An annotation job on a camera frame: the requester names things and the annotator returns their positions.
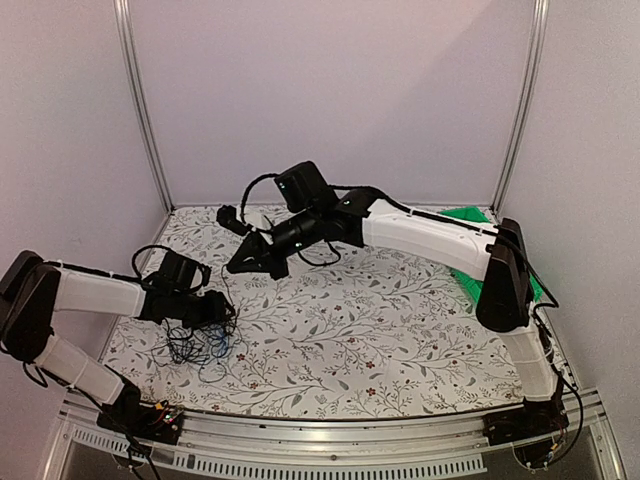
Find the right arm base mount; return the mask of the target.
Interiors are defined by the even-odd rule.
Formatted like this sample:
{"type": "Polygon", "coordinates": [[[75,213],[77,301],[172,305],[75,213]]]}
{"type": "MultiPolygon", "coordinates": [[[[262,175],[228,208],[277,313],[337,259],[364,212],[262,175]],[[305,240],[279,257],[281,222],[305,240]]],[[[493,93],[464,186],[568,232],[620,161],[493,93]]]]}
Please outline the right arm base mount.
{"type": "Polygon", "coordinates": [[[483,436],[491,446],[530,439],[565,429],[569,420],[559,401],[524,401],[516,409],[483,416],[483,436]]]}

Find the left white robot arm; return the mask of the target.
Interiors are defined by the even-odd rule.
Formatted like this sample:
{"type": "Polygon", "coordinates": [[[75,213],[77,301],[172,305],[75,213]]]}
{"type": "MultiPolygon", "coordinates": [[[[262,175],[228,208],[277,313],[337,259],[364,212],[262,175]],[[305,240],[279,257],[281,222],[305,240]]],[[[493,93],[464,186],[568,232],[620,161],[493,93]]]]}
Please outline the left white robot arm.
{"type": "Polygon", "coordinates": [[[1,351],[87,395],[128,434],[148,426],[139,388],[54,332],[58,312],[129,317],[197,330],[225,326],[234,314],[218,291],[206,290],[210,267],[165,249],[158,270],[131,276],[46,261],[22,251],[1,280],[1,351]]]}

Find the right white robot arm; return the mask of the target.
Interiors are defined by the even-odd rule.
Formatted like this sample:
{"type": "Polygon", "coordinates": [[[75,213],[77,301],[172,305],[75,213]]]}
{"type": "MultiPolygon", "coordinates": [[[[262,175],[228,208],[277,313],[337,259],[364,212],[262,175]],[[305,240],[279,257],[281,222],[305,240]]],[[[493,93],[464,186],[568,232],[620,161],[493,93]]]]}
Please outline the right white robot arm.
{"type": "Polygon", "coordinates": [[[329,184],[312,161],[271,173],[291,218],[278,224],[246,206],[225,205],[216,220],[242,236],[227,264],[231,273],[288,276],[288,259],[318,242],[397,250],[443,264],[482,283],[476,317],[505,344],[528,406],[517,427],[537,436],[552,424],[561,380],[553,368],[533,286],[539,278],[528,262],[520,225],[474,223],[411,208],[372,186],[329,184]]]}

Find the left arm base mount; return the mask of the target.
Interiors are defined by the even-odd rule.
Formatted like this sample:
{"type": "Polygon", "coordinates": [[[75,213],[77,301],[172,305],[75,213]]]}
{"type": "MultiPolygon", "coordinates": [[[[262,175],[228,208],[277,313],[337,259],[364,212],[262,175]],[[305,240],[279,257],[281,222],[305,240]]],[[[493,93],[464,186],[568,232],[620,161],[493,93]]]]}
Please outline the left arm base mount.
{"type": "Polygon", "coordinates": [[[116,403],[104,405],[97,426],[116,433],[168,445],[176,445],[184,423],[184,408],[161,401],[154,405],[116,403]]]}

